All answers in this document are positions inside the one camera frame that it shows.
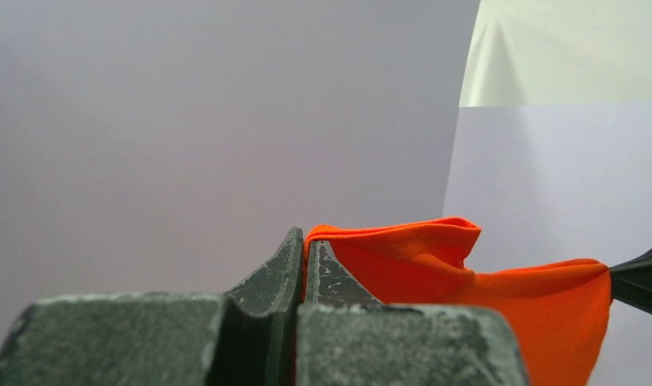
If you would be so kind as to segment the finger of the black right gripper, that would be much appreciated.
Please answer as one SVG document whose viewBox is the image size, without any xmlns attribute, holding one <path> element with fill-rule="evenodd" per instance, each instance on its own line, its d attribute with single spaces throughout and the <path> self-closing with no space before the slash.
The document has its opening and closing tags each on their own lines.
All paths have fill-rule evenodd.
<svg viewBox="0 0 652 386">
<path fill-rule="evenodd" d="M 652 315 L 652 248 L 609 272 L 613 299 Z"/>
</svg>

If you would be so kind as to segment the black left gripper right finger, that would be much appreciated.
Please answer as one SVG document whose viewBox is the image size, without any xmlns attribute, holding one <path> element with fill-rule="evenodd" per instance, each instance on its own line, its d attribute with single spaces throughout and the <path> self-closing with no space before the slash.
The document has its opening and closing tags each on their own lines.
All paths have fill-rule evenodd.
<svg viewBox="0 0 652 386">
<path fill-rule="evenodd" d="M 506 319 L 481 307 L 384 305 L 338 260 L 310 244 L 297 310 L 299 385 L 526 385 Z"/>
</svg>

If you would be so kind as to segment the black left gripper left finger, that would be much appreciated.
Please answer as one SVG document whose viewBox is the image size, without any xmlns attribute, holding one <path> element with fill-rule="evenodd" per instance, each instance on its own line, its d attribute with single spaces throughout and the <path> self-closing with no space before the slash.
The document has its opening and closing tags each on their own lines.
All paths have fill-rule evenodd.
<svg viewBox="0 0 652 386">
<path fill-rule="evenodd" d="M 224 293 L 34 302 L 0 349 L 0 385 L 288 385 L 302 242 L 292 228 L 271 258 Z"/>
</svg>

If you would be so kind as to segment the orange t shirt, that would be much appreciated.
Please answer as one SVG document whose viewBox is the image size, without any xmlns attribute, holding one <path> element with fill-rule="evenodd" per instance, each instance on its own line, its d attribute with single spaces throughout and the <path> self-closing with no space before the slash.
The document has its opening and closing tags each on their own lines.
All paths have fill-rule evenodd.
<svg viewBox="0 0 652 386">
<path fill-rule="evenodd" d="M 478 273 L 465 260 L 480 233 L 460 217 L 381 228 L 321 224 L 303 250 L 330 243 L 342 265 L 384 303 L 496 310 L 513 328 L 533 384 L 587 384 L 609 323 L 608 266 L 580 258 Z"/>
</svg>

